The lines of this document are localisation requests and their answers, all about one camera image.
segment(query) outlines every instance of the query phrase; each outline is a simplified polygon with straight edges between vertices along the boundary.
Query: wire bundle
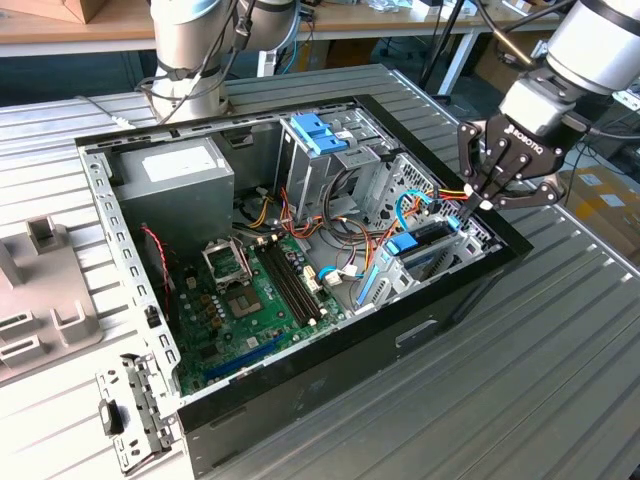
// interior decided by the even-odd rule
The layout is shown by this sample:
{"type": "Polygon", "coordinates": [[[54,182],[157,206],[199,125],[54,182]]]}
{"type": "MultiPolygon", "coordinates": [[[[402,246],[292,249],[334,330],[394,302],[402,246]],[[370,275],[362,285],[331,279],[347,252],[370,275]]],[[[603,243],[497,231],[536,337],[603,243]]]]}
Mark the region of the wire bundle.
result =
{"type": "Polygon", "coordinates": [[[247,225],[249,228],[258,228],[264,223],[264,221],[267,219],[267,210],[270,203],[271,199],[269,197],[264,197],[264,203],[262,204],[262,211],[260,212],[260,216],[255,222],[247,225]]]}
{"type": "Polygon", "coordinates": [[[140,230],[142,230],[144,233],[146,233],[147,235],[149,235],[151,237],[153,242],[156,244],[156,248],[158,249],[158,253],[160,254],[160,261],[162,262],[162,277],[163,277],[163,282],[164,282],[164,293],[165,293],[165,298],[164,298],[165,311],[166,311],[166,314],[167,314],[167,317],[168,317],[169,316],[169,295],[170,295],[170,291],[169,291],[169,269],[167,268],[167,257],[164,254],[164,248],[163,248],[162,242],[160,241],[158,236],[155,233],[153,233],[151,231],[151,229],[149,229],[149,227],[142,226],[142,227],[140,227],[140,230]]]}

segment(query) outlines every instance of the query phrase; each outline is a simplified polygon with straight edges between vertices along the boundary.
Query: blue cable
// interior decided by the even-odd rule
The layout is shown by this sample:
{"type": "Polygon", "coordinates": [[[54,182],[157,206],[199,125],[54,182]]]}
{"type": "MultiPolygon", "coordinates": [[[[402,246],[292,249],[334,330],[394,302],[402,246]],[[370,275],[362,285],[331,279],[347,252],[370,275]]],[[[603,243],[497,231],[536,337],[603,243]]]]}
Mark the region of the blue cable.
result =
{"type": "Polygon", "coordinates": [[[329,265],[328,267],[324,267],[322,270],[318,272],[318,278],[322,280],[327,273],[333,272],[334,270],[337,270],[337,268],[331,265],[329,265]]]}
{"type": "Polygon", "coordinates": [[[296,55],[297,54],[298,54],[298,42],[296,42],[294,40],[294,42],[293,42],[293,55],[291,56],[291,60],[289,60],[289,64],[282,71],[282,75],[284,75],[285,73],[287,73],[289,71],[289,68],[291,68],[291,65],[293,65],[293,61],[296,59],[296,55]]]}
{"type": "Polygon", "coordinates": [[[396,200],[396,208],[395,208],[396,218],[398,219],[398,223],[400,224],[402,229],[405,231],[409,231],[409,225],[407,225],[407,221],[404,219],[404,215],[402,214],[402,199],[405,197],[405,195],[406,196],[417,195],[427,205],[433,202],[433,199],[429,198],[429,196],[427,196],[427,194],[424,193],[422,190],[417,190],[417,189],[407,190],[406,192],[402,193],[398,197],[398,200],[396,200]]]}

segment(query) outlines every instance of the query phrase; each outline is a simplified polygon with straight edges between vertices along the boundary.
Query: robotic arm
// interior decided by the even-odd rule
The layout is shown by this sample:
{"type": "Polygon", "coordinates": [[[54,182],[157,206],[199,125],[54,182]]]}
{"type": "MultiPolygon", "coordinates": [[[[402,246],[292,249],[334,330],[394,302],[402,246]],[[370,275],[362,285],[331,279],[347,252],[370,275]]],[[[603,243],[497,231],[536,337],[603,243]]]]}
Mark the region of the robotic arm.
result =
{"type": "Polygon", "coordinates": [[[607,98],[640,76],[640,2],[578,0],[548,49],[544,63],[507,92],[498,115],[459,125],[460,171],[469,196],[463,218],[476,208],[551,205],[564,196],[555,172],[566,153],[589,131],[602,134],[577,113],[580,100],[607,98]],[[544,178],[535,190],[508,188],[537,177],[544,178]]]}
{"type": "Polygon", "coordinates": [[[237,54],[294,41],[299,13],[300,0],[152,0],[158,70],[142,90],[160,122],[223,114],[222,82],[237,54]]]}

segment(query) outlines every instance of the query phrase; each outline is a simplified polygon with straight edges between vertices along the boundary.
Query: connector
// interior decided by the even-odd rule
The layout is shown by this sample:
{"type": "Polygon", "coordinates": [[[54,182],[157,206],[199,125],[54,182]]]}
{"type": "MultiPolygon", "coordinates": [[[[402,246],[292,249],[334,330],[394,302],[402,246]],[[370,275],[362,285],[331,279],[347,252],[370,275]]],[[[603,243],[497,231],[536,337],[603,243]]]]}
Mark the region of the connector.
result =
{"type": "Polygon", "coordinates": [[[316,272],[313,270],[311,265],[304,267],[302,274],[304,275],[305,280],[315,280],[316,278],[316,272]]]}
{"type": "Polygon", "coordinates": [[[358,266],[354,265],[353,263],[350,263],[349,265],[347,265],[346,267],[344,267],[342,269],[342,274],[345,277],[357,278],[357,276],[358,276],[358,266]]]}
{"type": "Polygon", "coordinates": [[[111,115],[111,120],[113,120],[113,122],[123,130],[135,130],[136,128],[126,118],[116,117],[115,115],[111,115]]]}
{"type": "Polygon", "coordinates": [[[453,229],[454,232],[460,230],[462,223],[458,219],[458,217],[454,217],[453,215],[449,215],[447,217],[447,222],[449,222],[449,226],[453,229]]]}
{"type": "Polygon", "coordinates": [[[247,48],[249,37],[251,37],[251,27],[253,22],[246,17],[241,17],[236,24],[231,40],[231,49],[241,52],[247,48]]]}
{"type": "Polygon", "coordinates": [[[323,280],[330,287],[335,287],[336,285],[340,285],[342,283],[342,279],[340,278],[340,274],[338,273],[337,270],[327,273],[324,276],[323,280]]]}
{"type": "Polygon", "coordinates": [[[318,283],[313,278],[307,279],[305,283],[307,284],[307,287],[309,288],[311,293],[315,294],[322,290],[322,287],[318,285],[318,283]]]}

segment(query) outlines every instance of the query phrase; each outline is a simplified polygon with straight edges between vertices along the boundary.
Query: metal panel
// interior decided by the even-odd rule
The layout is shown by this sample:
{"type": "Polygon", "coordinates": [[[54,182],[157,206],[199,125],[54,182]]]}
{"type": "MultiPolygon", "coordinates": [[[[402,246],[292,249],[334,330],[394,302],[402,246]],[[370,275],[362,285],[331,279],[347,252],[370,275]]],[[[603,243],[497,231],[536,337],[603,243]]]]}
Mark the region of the metal panel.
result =
{"type": "MultiPolygon", "coordinates": [[[[229,90],[240,111],[371,93],[457,164],[454,120],[381,66],[240,80],[229,90]]],[[[138,125],[153,122],[137,95],[100,101],[138,125]]],[[[70,143],[112,129],[77,100],[0,109],[0,231],[32,213],[67,225],[106,330],[97,346],[0,389],[0,430],[15,432],[0,440],[0,461],[21,478],[118,475],[93,373],[140,340],[70,143]]],[[[627,478],[640,460],[638,274],[560,208],[506,217],[535,250],[467,321],[213,477],[627,478]]],[[[135,478],[189,475],[177,449],[135,478]]]]}

